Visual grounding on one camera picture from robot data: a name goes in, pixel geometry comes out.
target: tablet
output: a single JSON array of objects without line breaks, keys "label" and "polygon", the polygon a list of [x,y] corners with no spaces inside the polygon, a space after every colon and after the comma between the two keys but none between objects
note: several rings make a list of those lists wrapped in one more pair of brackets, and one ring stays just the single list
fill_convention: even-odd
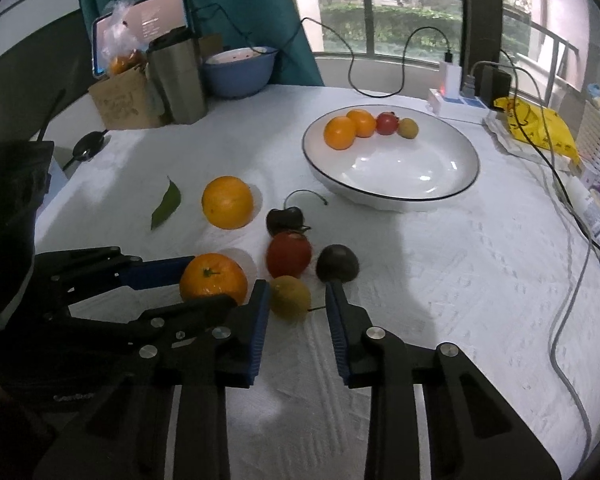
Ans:
[{"label": "tablet", "polygon": [[[159,38],[177,27],[189,27],[187,0],[139,0],[126,14],[126,23],[132,34],[142,43],[149,45],[151,40]],[[99,45],[104,40],[104,31],[111,20],[111,13],[99,17],[93,22],[91,42],[91,62],[93,76],[101,78],[107,68],[102,59]]]}]

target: black rim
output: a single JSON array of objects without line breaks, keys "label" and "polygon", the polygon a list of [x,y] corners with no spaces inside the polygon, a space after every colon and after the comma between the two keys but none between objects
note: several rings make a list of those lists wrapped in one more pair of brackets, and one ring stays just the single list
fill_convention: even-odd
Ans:
[{"label": "black rim", "polygon": [[365,104],[365,105],[359,105],[359,106],[347,106],[346,108],[338,108],[337,110],[332,110],[331,112],[327,112],[327,113],[321,115],[314,122],[312,122],[311,124],[309,124],[309,127],[304,131],[304,134],[302,135],[302,153],[304,154],[304,158],[306,159],[306,161],[309,163],[309,165],[312,168],[314,168],[315,171],[317,171],[318,173],[320,173],[322,176],[326,177],[327,179],[331,180],[332,182],[334,182],[336,184],[339,184],[340,186],[346,187],[347,189],[350,189],[352,191],[357,191],[358,193],[362,193],[362,194],[365,194],[365,195],[368,195],[368,196],[374,196],[376,198],[384,198],[386,200],[395,200],[396,202],[436,202],[436,201],[439,201],[439,200],[446,200],[447,198],[451,198],[453,196],[456,196],[456,195],[459,195],[459,194],[465,192],[478,179],[478,176],[480,175],[480,156],[478,155],[478,152],[475,150],[475,148],[472,145],[471,141],[469,139],[467,139],[466,136],[464,136],[460,130],[458,130],[457,128],[455,128],[454,126],[452,126],[449,123],[445,123],[445,121],[442,121],[442,119],[439,119],[439,118],[437,118],[435,116],[430,116],[429,114],[426,114],[426,113],[421,112],[419,110],[414,110],[412,108],[406,108],[404,106],[396,106],[396,108],[403,108],[404,110],[408,110],[410,112],[416,112],[417,114],[423,114],[423,115],[426,115],[426,116],[434,117],[434,118],[438,119],[439,121],[441,121],[442,123],[446,124],[446,126],[449,126],[453,130],[455,130],[458,133],[458,135],[460,135],[462,138],[464,138],[469,143],[469,145],[471,146],[472,150],[474,150],[475,158],[476,158],[476,161],[477,161],[477,168],[476,168],[476,171],[475,171],[475,175],[471,179],[471,182],[469,182],[469,184],[467,184],[462,189],[459,189],[458,191],[455,191],[453,193],[446,194],[446,195],[443,195],[443,196],[438,196],[438,197],[435,197],[435,198],[400,198],[400,197],[395,197],[395,196],[389,196],[389,195],[382,195],[382,194],[378,194],[378,193],[373,193],[371,191],[365,191],[364,189],[358,189],[357,187],[352,187],[352,186],[349,186],[348,184],[344,184],[343,182],[341,182],[339,180],[336,180],[332,176],[327,175],[326,173],[324,173],[324,171],[322,171],[320,168],[318,168],[312,162],[312,160],[309,158],[309,155],[307,155],[306,149],[304,148],[304,139],[306,138],[306,134],[309,132],[309,129],[311,129],[311,127],[317,121],[319,121],[321,118],[323,118],[324,116],[327,116],[329,114],[333,114],[334,112],[339,112],[341,110],[355,110],[355,109],[358,109],[358,108],[365,108],[365,107],[369,107],[369,106],[384,106],[384,105]]}]

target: yellow bag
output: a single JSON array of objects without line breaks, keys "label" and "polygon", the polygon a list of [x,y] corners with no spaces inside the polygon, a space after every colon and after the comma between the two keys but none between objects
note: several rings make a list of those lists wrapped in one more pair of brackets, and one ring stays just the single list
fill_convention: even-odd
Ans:
[{"label": "yellow bag", "polygon": [[[498,108],[502,108],[507,111],[509,132],[511,135],[516,140],[527,142],[525,136],[518,127],[516,117],[513,113],[513,99],[501,97],[496,99],[494,104]],[[575,164],[580,162],[575,140],[573,140],[573,136],[571,135],[569,128],[557,112],[551,110],[550,108],[544,109],[544,118],[546,120],[546,126],[549,129],[548,132],[544,129],[544,124],[542,123],[542,114],[539,107],[532,105],[525,100],[517,98],[516,112],[518,113],[520,124],[522,124],[522,127],[525,129],[525,133],[536,146],[548,150],[549,141],[547,134],[549,134],[551,136],[552,144],[554,145],[555,153],[568,156]]]}]

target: gray cable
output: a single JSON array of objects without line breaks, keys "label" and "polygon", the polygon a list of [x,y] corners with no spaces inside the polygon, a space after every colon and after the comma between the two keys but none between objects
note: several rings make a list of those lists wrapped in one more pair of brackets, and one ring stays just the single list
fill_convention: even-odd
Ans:
[{"label": "gray cable", "polygon": [[[474,76],[476,66],[481,65],[481,64],[509,68],[509,65],[504,65],[503,63],[496,63],[496,62],[491,62],[491,61],[479,61],[472,67],[471,72],[470,72],[471,76]],[[536,82],[535,78],[529,73],[528,70],[521,68],[519,66],[515,66],[515,65],[513,65],[513,63],[511,64],[510,68],[513,69],[513,75],[514,75],[515,85],[516,85],[515,92],[514,92],[514,103],[513,103],[514,113],[515,113],[516,100],[518,98],[518,84],[519,84],[518,71],[526,73],[531,78],[531,81],[533,82],[534,86],[536,87],[536,92],[538,93],[538,103],[540,106],[540,113],[542,115],[542,124],[544,125],[544,130],[546,132],[546,136],[547,136],[548,144],[549,144],[549,151],[551,153],[551,167],[553,170],[552,176],[554,178],[554,186],[557,186],[556,181],[557,181],[558,177],[555,174],[554,144],[551,139],[551,135],[549,135],[549,129],[546,124],[546,118],[544,116],[544,106],[542,106],[542,96],[540,93],[540,89],[538,87],[538,83]],[[573,209],[573,207],[571,205],[569,205],[568,203],[566,203],[566,201],[564,202],[564,206],[569,211],[569,213],[571,213],[573,215],[573,217],[576,220],[578,220],[581,225],[584,226],[584,229],[585,229],[586,235],[587,235],[587,241],[588,241],[587,254],[585,256],[584,264],[582,266],[582,270],[580,271],[578,281],[576,282],[576,286],[573,289],[573,294],[571,295],[571,300],[570,300],[568,306],[566,307],[566,310],[564,311],[564,316],[562,317],[560,326],[558,327],[558,330],[556,331],[555,336],[552,339],[551,347],[549,350],[549,361],[551,362],[551,366],[554,369],[554,372],[556,373],[556,375],[558,375],[558,378],[562,381],[564,386],[567,388],[567,391],[571,395],[571,398],[573,399],[573,402],[575,403],[575,405],[578,409],[578,412],[580,413],[580,418],[582,419],[586,439],[585,439],[584,449],[582,451],[582,456],[580,457],[580,464],[578,465],[578,468],[580,468],[582,466],[582,464],[584,463],[584,461],[587,459],[587,456],[589,455],[589,449],[591,447],[591,439],[592,439],[591,423],[589,421],[589,416],[587,415],[587,411],[584,408],[582,400],[580,399],[580,396],[578,395],[578,393],[576,392],[576,389],[573,387],[570,380],[567,378],[567,376],[564,374],[564,372],[560,368],[560,365],[558,364],[558,361],[556,358],[556,351],[557,351],[557,346],[558,346],[558,339],[560,339],[560,336],[562,335],[562,331],[564,330],[564,327],[567,324],[567,320],[569,319],[569,316],[571,315],[571,311],[573,310],[573,306],[576,302],[576,298],[578,297],[578,293],[580,291],[580,286],[582,285],[582,281],[584,279],[584,273],[587,270],[587,264],[589,263],[589,257],[590,257],[591,249],[592,249],[592,245],[593,245],[593,238],[592,238],[589,227],[587,226],[587,224],[585,222],[582,221],[582,218],[580,218],[578,216],[578,214]],[[560,309],[556,313],[553,324],[555,324],[557,322],[557,320],[559,319],[559,317],[562,315],[562,311],[563,311],[563,309]]]}]

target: cable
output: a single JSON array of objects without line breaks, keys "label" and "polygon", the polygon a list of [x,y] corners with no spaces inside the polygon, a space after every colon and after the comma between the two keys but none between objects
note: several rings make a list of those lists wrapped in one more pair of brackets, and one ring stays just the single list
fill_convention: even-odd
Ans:
[{"label": "cable", "polygon": [[56,108],[60,104],[60,101],[65,96],[65,94],[66,94],[66,89],[63,88],[56,95],[56,98],[54,99],[54,102],[52,103],[51,108],[49,108],[49,111],[47,112],[47,114],[45,116],[45,119],[44,119],[44,121],[42,123],[42,127],[40,128],[40,132],[38,133],[38,138],[36,139],[37,142],[40,142],[42,139],[45,138],[46,129],[49,127],[49,123],[51,122],[51,119],[54,116],[54,112],[56,111]]},{"label": "cable", "polygon": [[406,65],[406,55],[407,55],[407,48],[409,46],[409,43],[411,41],[411,38],[413,38],[418,32],[420,32],[421,30],[435,30],[438,33],[440,33],[442,35],[442,37],[445,39],[445,43],[446,43],[446,54],[445,54],[445,60],[447,59],[452,59],[453,55],[451,53],[451,43],[449,42],[449,38],[446,36],[446,34],[444,32],[442,32],[442,30],[440,30],[437,27],[419,27],[416,30],[414,30],[409,37],[407,38],[407,41],[404,43],[404,49],[402,50],[402,57],[400,58],[400,65],[402,68],[402,78],[401,78],[401,82],[400,82],[400,88],[398,88],[395,92],[391,92],[389,94],[384,94],[384,95],[374,95],[374,94],[368,94],[367,92],[364,92],[362,90],[360,90],[352,81],[352,77],[351,77],[351,72],[353,70],[353,63],[356,60],[356,54],[353,52],[352,47],[350,46],[349,43],[347,43],[347,41],[339,34],[337,33],[336,30],[334,30],[333,28],[329,27],[329,25],[325,25],[324,23],[319,22],[318,20],[314,20],[313,18],[310,18],[309,16],[305,16],[304,18],[302,18],[299,22],[298,22],[298,26],[296,27],[296,30],[294,31],[294,33],[291,35],[291,37],[285,41],[285,43],[282,44],[281,47],[279,47],[277,50],[273,51],[273,52],[261,52],[257,49],[257,47],[254,47],[251,44],[251,40],[248,37],[247,34],[243,33],[240,28],[237,27],[237,25],[235,25],[234,22],[232,22],[232,20],[229,18],[229,15],[227,14],[227,12],[224,10],[224,8],[220,5],[220,4],[209,4],[207,6],[204,7],[199,7],[197,9],[194,9],[193,12],[200,12],[201,10],[204,9],[208,9],[211,7],[216,7],[216,11],[209,16],[208,18],[203,18],[203,21],[207,21],[210,20],[213,16],[216,15],[216,12],[218,12],[218,10],[220,10],[226,20],[229,22],[229,24],[234,28],[234,30],[245,39],[245,41],[248,44],[248,47],[253,50],[254,52],[257,52],[258,54],[261,54],[262,56],[274,56],[275,54],[277,54],[278,52],[282,52],[283,54],[285,54],[286,56],[288,56],[288,54],[286,54],[285,49],[291,44],[293,43],[293,41],[296,39],[296,37],[298,36],[298,34],[300,33],[300,31],[302,30],[302,24],[306,21],[309,22],[313,22],[316,23],[317,25],[320,25],[322,28],[325,28],[327,30],[329,30],[330,32],[332,32],[334,35],[336,35],[336,37],[344,44],[344,46],[347,47],[347,49],[349,50],[349,53],[351,54],[351,62],[349,63],[349,70],[347,72],[347,80],[349,81],[349,85],[359,94],[362,94],[363,96],[366,97],[371,97],[373,99],[385,99],[387,97],[392,97],[395,95],[398,95],[400,92],[402,92],[402,90],[404,89],[404,84],[406,82],[406,75],[405,75],[405,65]]},{"label": "cable", "polygon": [[[557,331],[555,332],[555,335],[554,335],[554,338],[552,339],[550,350],[549,350],[549,360],[552,364],[552,368],[554,369],[554,372],[558,375],[558,378],[562,381],[562,383],[564,384],[564,386],[567,388],[568,392],[570,393],[574,403],[576,404],[578,412],[580,413],[580,417],[582,418],[582,422],[584,425],[586,440],[585,440],[585,446],[584,446],[584,449],[582,452],[582,456],[580,458],[580,465],[578,466],[578,467],[580,467],[580,466],[582,466],[582,464],[586,460],[587,456],[589,455],[589,449],[590,449],[591,439],[592,439],[591,425],[590,425],[590,421],[589,421],[587,412],[584,409],[582,400],[580,399],[575,388],[573,387],[571,382],[568,380],[568,378],[566,377],[566,375],[564,374],[564,372],[562,371],[562,369],[560,368],[560,366],[557,362],[556,351],[557,351],[558,341],[559,341],[560,336],[562,335],[562,331],[564,330],[564,327],[566,326],[566,323],[571,315],[576,298],[580,291],[580,287],[581,287],[582,281],[584,279],[584,273],[587,269],[587,264],[589,263],[589,257],[590,257],[590,253],[592,250],[592,246],[595,246],[598,250],[600,250],[600,245],[593,239],[593,236],[592,236],[592,233],[590,232],[589,227],[582,221],[582,219],[577,215],[576,211],[573,209],[573,204],[571,203],[569,195],[566,192],[564,184],[563,184],[562,180],[560,179],[559,174],[555,170],[554,146],[553,146],[551,136],[549,134],[549,130],[546,125],[546,118],[544,116],[544,107],[542,106],[542,96],[541,96],[539,88],[538,88],[538,83],[536,82],[535,78],[533,78],[533,76],[527,70],[524,70],[523,68],[515,66],[511,57],[506,52],[504,52],[504,51],[501,51],[501,52],[503,52],[503,54],[509,60],[511,67],[513,69],[513,73],[514,73],[516,86],[515,86],[514,99],[513,99],[513,115],[515,117],[516,123],[518,124],[518,127],[519,127],[520,131],[522,132],[522,134],[524,135],[526,141],[536,150],[536,152],[538,152],[538,154],[542,157],[542,160],[544,160],[545,163],[547,163],[547,165],[551,169],[552,175],[554,178],[554,184],[557,184],[560,187],[560,190],[562,191],[562,194],[564,196],[564,200],[566,202],[564,205],[566,206],[567,210],[571,213],[571,215],[575,218],[576,224],[578,225],[580,230],[587,237],[587,253],[585,256],[584,264],[582,266],[582,270],[580,271],[578,281],[576,282],[575,288],[571,295],[571,300],[564,312],[564,316],[562,316],[562,320],[560,322],[560,325],[558,326]],[[490,62],[480,62],[480,63],[481,64],[492,64]],[[478,63],[476,65],[474,65],[474,67],[472,67],[472,70],[471,70],[472,75],[474,74],[475,67],[477,65],[478,65]],[[551,159],[552,159],[551,162],[549,162],[549,160],[547,160],[547,158],[544,156],[544,153],[542,153],[542,151],[533,143],[531,138],[526,134],[526,131],[524,130],[523,125],[520,121],[520,118],[518,117],[518,111],[516,108],[516,103],[517,103],[517,99],[518,99],[518,90],[519,90],[518,71],[526,73],[531,78],[531,81],[534,83],[534,86],[536,87],[536,92],[538,93],[538,102],[539,102],[540,111],[541,111],[541,115],[542,115],[542,123],[544,125],[544,129],[545,129],[545,132],[547,133],[547,137],[548,137],[548,144],[549,144]],[[562,310],[563,309],[560,309],[560,311],[557,312],[557,314],[554,318],[554,324],[557,322],[558,318],[562,315]]]},{"label": "cable", "polygon": [[69,169],[69,166],[71,166],[73,163],[75,162],[75,157],[72,156],[72,158],[69,160],[68,163],[66,163],[63,167],[62,167],[62,171],[66,171]]}]

